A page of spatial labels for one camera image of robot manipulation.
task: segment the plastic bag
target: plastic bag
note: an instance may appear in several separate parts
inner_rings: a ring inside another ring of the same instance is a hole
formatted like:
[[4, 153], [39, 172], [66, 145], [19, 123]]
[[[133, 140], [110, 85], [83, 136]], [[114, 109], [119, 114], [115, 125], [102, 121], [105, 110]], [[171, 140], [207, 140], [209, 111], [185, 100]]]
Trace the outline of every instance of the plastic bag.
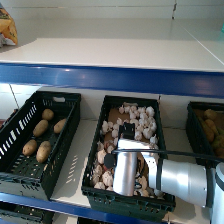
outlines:
[[0, 3], [0, 47], [6, 45], [17, 45], [17, 31], [13, 18]]

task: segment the white shelf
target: white shelf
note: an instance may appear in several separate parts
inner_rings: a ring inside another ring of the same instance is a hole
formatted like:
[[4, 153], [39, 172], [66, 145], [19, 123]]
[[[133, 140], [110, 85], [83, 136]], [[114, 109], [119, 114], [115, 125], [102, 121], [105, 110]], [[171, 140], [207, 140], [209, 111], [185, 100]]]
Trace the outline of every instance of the white shelf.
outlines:
[[[82, 177], [87, 164], [97, 121], [81, 120], [71, 148], [62, 167], [52, 200], [90, 208], [88, 199], [81, 193]], [[185, 130], [164, 128], [167, 150], [191, 152]], [[195, 163], [193, 158], [169, 156], [170, 160]], [[208, 208], [201, 208], [176, 198], [177, 207], [164, 221], [176, 223], [209, 224]]]
[[224, 71], [222, 19], [15, 22], [19, 44], [0, 49], [0, 62]]

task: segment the black plastic crate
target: black plastic crate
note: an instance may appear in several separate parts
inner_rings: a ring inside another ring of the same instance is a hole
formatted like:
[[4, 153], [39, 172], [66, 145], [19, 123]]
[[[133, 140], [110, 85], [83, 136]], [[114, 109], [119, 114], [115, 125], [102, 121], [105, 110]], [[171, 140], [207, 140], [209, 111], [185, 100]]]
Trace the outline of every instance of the black plastic crate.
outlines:
[[[223, 112], [224, 104], [190, 102], [188, 104], [187, 109], [188, 109], [188, 118], [186, 124], [186, 133], [193, 151], [199, 154], [215, 156], [212, 146], [208, 142], [194, 110], [198, 109], [205, 111], [207, 109], [212, 109], [217, 112], [218, 111]], [[206, 166], [207, 168], [215, 168], [218, 164], [217, 162], [200, 158], [196, 158], [196, 162], [198, 165]]]
[[51, 224], [54, 212], [0, 202], [0, 218], [17, 224]]
[[[100, 139], [100, 130], [103, 121], [108, 121], [110, 109], [120, 107], [124, 102], [137, 103], [139, 107], [153, 107], [155, 110], [154, 118], [157, 123], [156, 135], [159, 138], [158, 147], [161, 150], [166, 150], [160, 120], [159, 106], [156, 100], [105, 96], [91, 151], [88, 156], [87, 166], [83, 176], [82, 193], [88, 197], [91, 208], [95, 210], [154, 222], [161, 222], [165, 214], [168, 211], [172, 212], [175, 208], [175, 197], [173, 195], [165, 194], [164, 200], [141, 196], [127, 197], [112, 191], [95, 189], [90, 186], [90, 177], [93, 172], [95, 155], [97, 152], [97, 142]], [[162, 154], [161, 158], [167, 159], [167, 155]]]
[[[51, 197], [80, 121], [80, 101], [80, 94], [36, 92], [4, 125], [0, 131], [0, 192], [43, 200]], [[38, 163], [36, 153], [26, 157], [22, 149], [34, 139], [33, 129], [46, 108], [54, 111], [54, 118], [35, 140], [38, 146], [50, 141], [52, 150], [47, 161]], [[63, 130], [55, 134], [54, 125], [63, 118], [67, 118]]]

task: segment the blue shelf edge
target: blue shelf edge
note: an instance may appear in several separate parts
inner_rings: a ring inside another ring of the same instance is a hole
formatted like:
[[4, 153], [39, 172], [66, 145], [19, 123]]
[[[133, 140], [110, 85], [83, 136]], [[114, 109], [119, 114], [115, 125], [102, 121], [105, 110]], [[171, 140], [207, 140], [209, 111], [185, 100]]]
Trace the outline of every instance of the blue shelf edge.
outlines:
[[0, 63], [0, 83], [224, 98], [224, 72]]
[[90, 208], [80, 207], [76, 205], [70, 205], [65, 203], [59, 203], [55, 201], [43, 201], [35, 198], [29, 198], [18, 195], [11, 195], [0, 193], [0, 201], [8, 202], [13, 204], [19, 204], [23, 206], [34, 207], [38, 209], [74, 215], [78, 217], [103, 221], [103, 222], [111, 222], [117, 224], [123, 223], [135, 223], [135, 224], [155, 224], [154, 222], [140, 220], [136, 218], [131, 218], [122, 215], [116, 215], [112, 213], [105, 213], [96, 211]]

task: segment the shelf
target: shelf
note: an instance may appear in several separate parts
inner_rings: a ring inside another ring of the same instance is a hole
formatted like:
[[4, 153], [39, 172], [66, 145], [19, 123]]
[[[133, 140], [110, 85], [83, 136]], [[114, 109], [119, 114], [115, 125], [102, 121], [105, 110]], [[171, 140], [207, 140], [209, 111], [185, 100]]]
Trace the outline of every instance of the shelf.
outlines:
[[19, 45], [0, 49], [0, 82], [224, 98], [222, 24], [16, 20]]
[[[97, 121], [80, 121], [78, 130], [61, 169], [51, 201], [42, 201], [4, 193], [0, 193], [0, 200], [105, 222], [150, 224], [151, 222], [143, 220], [92, 210], [90, 209], [87, 198], [82, 195], [82, 176], [87, 163], [96, 125]], [[167, 150], [191, 151], [185, 130], [164, 128], [163, 131]], [[195, 163], [193, 158], [188, 157], [169, 156], [169, 159]], [[176, 198], [176, 203], [177, 207], [174, 212], [168, 213], [164, 217], [164, 222], [169, 219], [171, 222], [176, 223], [210, 223], [209, 210], [207, 208], [200, 208], [199, 206], [184, 202], [179, 198]]]

